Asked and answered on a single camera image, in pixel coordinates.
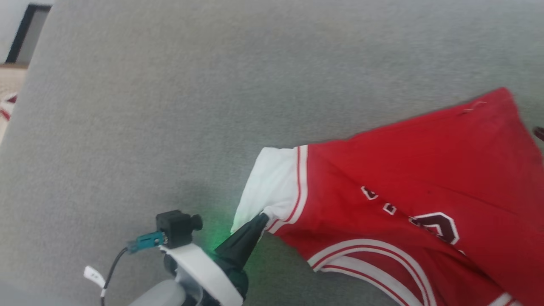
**teal connector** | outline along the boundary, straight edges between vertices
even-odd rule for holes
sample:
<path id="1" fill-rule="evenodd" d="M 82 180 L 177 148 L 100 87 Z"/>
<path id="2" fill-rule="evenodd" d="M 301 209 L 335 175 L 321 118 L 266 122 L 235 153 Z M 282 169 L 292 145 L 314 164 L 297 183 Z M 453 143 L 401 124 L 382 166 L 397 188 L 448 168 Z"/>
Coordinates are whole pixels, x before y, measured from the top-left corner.
<path id="1" fill-rule="evenodd" d="M 128 242 L 128 252 L 134 254 L 143 249 L 162 246 L 166 243 L 166 235 L 161 231 L 152 232 L 142 235 L 136 240 Z"/>

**white stripe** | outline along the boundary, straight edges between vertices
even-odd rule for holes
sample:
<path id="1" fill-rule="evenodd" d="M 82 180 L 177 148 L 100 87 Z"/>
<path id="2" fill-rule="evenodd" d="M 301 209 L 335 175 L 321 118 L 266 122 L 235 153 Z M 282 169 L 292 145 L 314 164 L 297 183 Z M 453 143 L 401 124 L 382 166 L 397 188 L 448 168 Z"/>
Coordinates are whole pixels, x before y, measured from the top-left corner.
<path id="1" fill-rule="evenodd" d="M 300 148 L 300 156 L 298 160 L 298 167 L 299 167 L 299 184 L 300 184 L 300 199 L 298 200 L 298 206 L 296 206 L 296 210 L 294 212 L 293 217 L 287 221 L 278 221 L 274 226 L 269 229 L 268 231 L 271 234 L 274 234 L 277 230 L 280 229 L 280 227 L 284 226 L 285 224 L 294 224 L 302 214 L 302 211 L 304 210 L 304 206 L 306 205 L 306 199 L 308 198 L 308 175 L 307 175 L 307 161 L 308 161 L 308 145 L 302 145 Z"/>
<path id="2" fill-rule="evenodd" d="M 402 305 L 404 306 L 404 303 L 402 303 L 399 299 L 397 299 L 397 297 L 393 294 L 391 294 L 389 292 L 389 290 L 385 289 L 384 287 L 382 287 L 380 284 L 376 283 L 375 281 L 369 279 L 369 278 L 366 278 L 362 275 L 359 275 L 359 274 L 356 274 L 356 273 L 351 273 L 349 271 L 345 271 L 345 270 L 342 270 L 342 269 L 338 269 L 338 268 L 324 268 L 322 269 L 321 271 L 323 272 L 338 272 L 338 273 L 343 273 L 343 274 L 346 274 L 348 276 L 351 276 L 351 277 L 356 277 L 358 279 L 362 279 L 364 281 L 367 281 L 369 283 L 371 283 L 373 286 L 377 287 L 378 289 L 380 289 L 381 291 L 385 292 L 385 294 L 387 294 L 391 299 L 393 299 L 395 302 L 397 302 L 399 305 Z"/>
<path id="3" fill-rule="evenodd" d="M 512 296 L 508 294 L 508 292 L 505 292 L 501 294 L 497 299 L 495 299 L 489 306 L 505 306 L 510 300 L 512 299 Z"/>
<path id="4" fill-rule="evenodd" d="M 363 273 L 363 274 L 366 274 L 368 275 L 369 277 L 372 277 L 374 278 L 375 280 L 381 282 L 385 287 L 377 284 L 376 282 L 360 275 L 360 274 L 357 274 L 357 273 L 352 273 L 350 271 L 346 271 L 346 270 L 339 270 L 339 269 L 336 269 L 336 268 L 322 268 L 322 271 L 325 271 L 325 272 L 328 272 L 328 271 L 333 271 L 332 269 L 336 270 L 334 272 L 339 272 L 339 273 L 344 273 L 344 274 L 347 274 L 349 276 L 353 276 L 353 277 L 356 277 L 356 278 L 359 278 L 359 279 L 363 279 L 363 280 L 366 280 L 370 283 L 372 283 L 374 286 L 378 287 L 379 289 L 381 289 L 383 292 L 385 292 L 385 294 L 389 295 L 392 299 L 394 299 L 395 301 L 397 301 L 397 303 L 401 304 L 401 305 L 404 305 L 403 303 L 401 303 L 401 301 L 399 301 L 396 296 L 393 294 L 396 293 L 398 296 L 400 296 L 404 302 L 406 302 L 409 306 L 422 306 L 421 302 L 419 301 L 419 299 L 413 295 L 412 291 L 410 291 L 408 288 L 406 288 L 406 286 L 404 286 L 401 282 L 399 282 L 398 280 L 396 280 L 393 276 L 389 275 L 388 273 L 386 273 L 385 271 L 365 262 L 365 261 L 362 261 L 362 260 L 359 260 L 359 259 L 355 259 L 355 258 L 351 258 L 351 257 L 347 257 L 347 256 L 342 256 L 340 258 L 337 258 L 331 262 L 329 262 L 327 265 L 334 265 L 334 266 L 339 266 L 339 267 L 343 267 L 343 268 L 347 268 L 347 269 L 350 269 L 350 270 L 354 270 L 354 271 L 358 271 L 360 273 Z"/>
<path id="5" fill-rule="evenodd" d="M 375 248 L 366 248 L 365 246 L 369 247 L 380 247 L 383 249 L 386 249 L 390 252 L 386 252 L 383 250 L 375 249 Z M 335 258 L 338 258 L 342 255 L 349 254 L 349 253 L 355 253 L 355 252 L 372 252 L 372 253 L 378 253 L 385 256 L 388 256 L 390 258 L 393 258 L 394 260 L 397 260 L 401 265 L 403 265 L 406 270 L 410 273 L 414 281 L 416 282 L 417 286 L 422 292 L 423 296 L 423 304 L 425 306 L 436 306 L 436 300 L 434 293 L 432 291 L 431 284 L 425 275 L 425 272 L 421 268 L 421 266 L 415 261 L 415 259 L 408 255 L 403 250 L 389 244 L 383 241 L 374 240 L 374 239 L 353 239 L 348 240 L 344 242 L 340 242 L 337 244 L 334 244 L 333 246 L 327 247 L 318 253 L 316 253 L 314 256 L 312 256 L 310 259 L 308 259 L 308 263 L 310 266 L 314 266 L 318 261 L 320 261 L 322 258 L 327 257 L 329 254 L 334 253 L 340 249 L 348 248 L 348 247 L 354 247 L 352 249 L 347 249 L 345 251 L 339 252 L 327 260 L 324 260 L 321 262 L 318 266 L 314 268 L 314 271 L 318 271 L 323 265 L 327 264 L 330 260 L 333 260 Z"/>

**white cable tag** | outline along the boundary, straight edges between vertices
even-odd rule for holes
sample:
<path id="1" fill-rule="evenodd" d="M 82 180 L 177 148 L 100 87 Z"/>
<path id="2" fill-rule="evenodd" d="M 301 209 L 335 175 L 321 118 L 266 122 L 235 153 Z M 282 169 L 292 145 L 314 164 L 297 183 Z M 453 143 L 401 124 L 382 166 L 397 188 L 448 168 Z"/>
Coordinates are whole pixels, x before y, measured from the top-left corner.
<path id="1" fill-rule="evenodd" d="M 85 276 L 86 279 L 92 280 L 92 282 L 100 286 L 100 288 L 104 288 L 104 285 L 106 284 L 106 281 L 104 280 L 100 272 L 96 271 L 91 266 L 85 267 L 83 276 Z"/>

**wall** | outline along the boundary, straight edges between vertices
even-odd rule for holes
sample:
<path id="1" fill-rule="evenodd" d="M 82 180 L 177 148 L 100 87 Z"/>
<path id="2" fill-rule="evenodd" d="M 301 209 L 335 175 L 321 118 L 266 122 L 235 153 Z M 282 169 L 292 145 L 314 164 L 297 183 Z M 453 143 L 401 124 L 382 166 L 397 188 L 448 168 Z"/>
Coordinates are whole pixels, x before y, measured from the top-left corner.
<path id="1" fill-rule="evenodd" d="M 29 4 L 52 5 L 55 0 L 1 0 L 0 1 L 0 64 L 8 57 L 13 38 L 19 29 L 24 11 Z"/>

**jersey number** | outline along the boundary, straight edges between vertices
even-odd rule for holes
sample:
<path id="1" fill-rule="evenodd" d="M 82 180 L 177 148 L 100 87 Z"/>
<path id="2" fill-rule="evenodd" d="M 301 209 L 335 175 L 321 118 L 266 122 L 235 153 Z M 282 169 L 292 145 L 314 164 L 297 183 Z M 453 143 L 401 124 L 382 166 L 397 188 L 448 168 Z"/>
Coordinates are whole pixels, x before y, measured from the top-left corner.
<path id="1" fill-rule="evenodd" d="M 451 217 L 443 212 L 427 213 L 410 218 L 410 222 L 423 226 L 438 238 L 450 244 L 456 244 L 459 241 L 457 227 Z"/>

